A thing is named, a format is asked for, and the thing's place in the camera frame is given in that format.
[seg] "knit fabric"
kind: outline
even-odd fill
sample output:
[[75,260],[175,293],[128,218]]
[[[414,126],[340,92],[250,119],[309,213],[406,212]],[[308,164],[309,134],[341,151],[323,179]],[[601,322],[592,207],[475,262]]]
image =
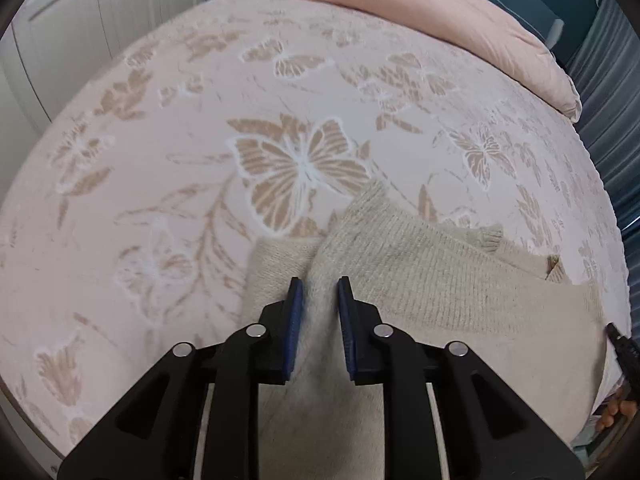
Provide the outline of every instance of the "knit fabric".
[[464,230],[400,210],[373,182],[321,239],[262,240],[248,270],[242,321],[305,282],[296,369],[260,387],[264,479],[382,478],[381,386],[350,383],[335,284],[416,341],[466,342],[566,442],[590,415],[606,342],[594,283],[571,285],[558,257],[533,256],[500,226]]

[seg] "floral pattern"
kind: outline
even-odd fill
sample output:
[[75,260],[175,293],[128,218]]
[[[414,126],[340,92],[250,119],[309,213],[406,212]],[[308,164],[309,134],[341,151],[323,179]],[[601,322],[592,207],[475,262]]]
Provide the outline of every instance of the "floral pattern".
[[375,16],[211,0],[101,70],[16,178],[0,214],[2,380],[69,452],[175,342],[236,330],[259,237],[326,234],[370,178],[428,221],[500,223],[559,253],[629,329],[609,198],[556,110]]

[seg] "curtain fold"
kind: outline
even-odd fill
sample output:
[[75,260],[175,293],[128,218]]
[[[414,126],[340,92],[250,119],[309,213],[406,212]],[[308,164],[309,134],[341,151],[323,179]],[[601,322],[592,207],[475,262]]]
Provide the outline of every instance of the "curtain fold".
[[582,99],[575,129],[622,231],[632,333],[640,340],[640,38],[615,0],[602,0],[568,71]]

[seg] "folded clothing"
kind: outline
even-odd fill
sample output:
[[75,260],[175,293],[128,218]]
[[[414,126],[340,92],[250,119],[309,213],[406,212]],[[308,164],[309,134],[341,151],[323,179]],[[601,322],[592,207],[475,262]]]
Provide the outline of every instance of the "folded clothing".
[[296,370],[286,388],[260,388],[263,478],[381,478],[380,386],[349,380],[335,283],[416,341],[466,342],[566,442],[596,396],[606,342],[594,283],[572,285],[557,257],[502,236],[430,224],[400,210],[373,182],[324,239],[264,239],[248,269],[242,322],[305,281]]
[[488,0],[319,1],[363,10],[465,48],[574,123],[580,118],[580,96],[548,48]]

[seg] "pink blanket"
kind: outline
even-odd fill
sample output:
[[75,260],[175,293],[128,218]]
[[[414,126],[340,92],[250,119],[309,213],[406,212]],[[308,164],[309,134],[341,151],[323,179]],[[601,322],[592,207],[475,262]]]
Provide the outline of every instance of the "pink blanket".
[[487,0],[319,0],[449,41],[502,70],[574,123],[580,96],[546,46]]

